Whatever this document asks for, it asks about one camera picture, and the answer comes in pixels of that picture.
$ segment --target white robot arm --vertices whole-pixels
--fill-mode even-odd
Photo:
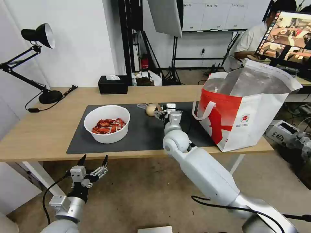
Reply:
[[[204,204],[231,209],[247,219],[242,226],[244,233],[297,233],[296,228],[275,208],[240,192],[231,174],[207,151],[196,147],[181,130],[181,115],[182,112],[175,110],[175,104],[167,104],[155,111],[155,117],[166,123],[163,139],[165,152],[176,159],[182,171],[208,200],[220,205]],[[49,224],[42,233],[79,233],[77,223],[87,202],[88,189],[108,171],[106,157],[101,167],[88,174],[83,166],[85,156],[70,170],[73,191],[67,196],[54,196],[51,199],[50,205],[56,209],[58,220]],[[290,218],[311,221],[311,216],[307,215]]]
[[[41,233],[79,233],[77,224],[81,221],[83,207],[87,202],[88,190],[93,183],[102,178],[107,172],[108,156],[102,166],[94,171],[87,171],[83,166],[86,155],[76,166],[70,169],[68,176],[72,179],[72,191],[67,196],[53,196],[49,205],[56,210],[58,220],[44,228]]]
[[[297,233],[296,228],[275,208],[263,200],[244,196],[232,175],[207,151],[196,147],[189,140],[179,125],[180,111],[175,111],[172,107],[170,111],[158,111],[155,116],[167,122],[163,139],[165,152],[176,159],[182,171],[207,198],[228,208],[245,208],[251,211],[233,210],[247,219],[242,227],[243,232]]]

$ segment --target red and white bag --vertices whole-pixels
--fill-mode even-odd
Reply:
[[[300,88],[288,73],[248,61],[244,68],[210,75],[192,114],[222,152],[254,146],[288,94]]]

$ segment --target black tissue box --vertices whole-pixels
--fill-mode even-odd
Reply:
[[[120,80],[107,80],[106,76],[101,76],[98,81],[100,94],[127,94],[129,88],[126,75],[118,75]]]

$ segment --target white bowl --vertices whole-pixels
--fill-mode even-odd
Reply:
[[[117,119],[121,118],[126,125],[111,134],[95,134],[92,133],[92,128],[97,125],[98,121],[103,119]],[[130,113],[126,108],[117,105],[106,105],[98,107],[86,115],[84,119],[84,128],[93,136],[93,138],[100,143],[114,143],[120,141],[127,134],[129,129]]]

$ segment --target white shirt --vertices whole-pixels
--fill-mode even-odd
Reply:
[[[259,25],[248,29],[242,35],[240,42],[236,46],[235,52],[256,51],[266,31],[266,22],[261,22]]]

